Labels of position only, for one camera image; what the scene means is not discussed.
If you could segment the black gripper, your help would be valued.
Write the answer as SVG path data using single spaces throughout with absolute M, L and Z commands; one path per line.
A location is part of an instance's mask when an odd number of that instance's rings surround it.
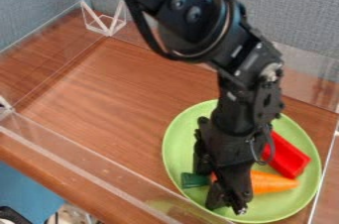
M 266 145 L 271 146 L 271 152 L 275 153 L 271 125 L 264 124 L 247 135 L 226 133 L 204 116 L 198 119 L 198 125 L 194 173 L 212 174 L 216 177 L 210 187 L 206 207 L 208 210 L 231 207 L 236 215 L 243 215 L 254 199 L 251 165 L 267 164 L 262 159 Z

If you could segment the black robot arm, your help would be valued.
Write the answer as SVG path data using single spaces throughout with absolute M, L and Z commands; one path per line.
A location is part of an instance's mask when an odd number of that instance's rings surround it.
M 238 0 L 124 0 L 149 48 L 163 57 L 204 63 L 218 72 L 220 97 L 198 119 L 194 173 L 214 174 L 206 207 L 244 214 L 254 199 L 251 168 L 272 145 L 280 116 L 283 61 L 247 20 Z

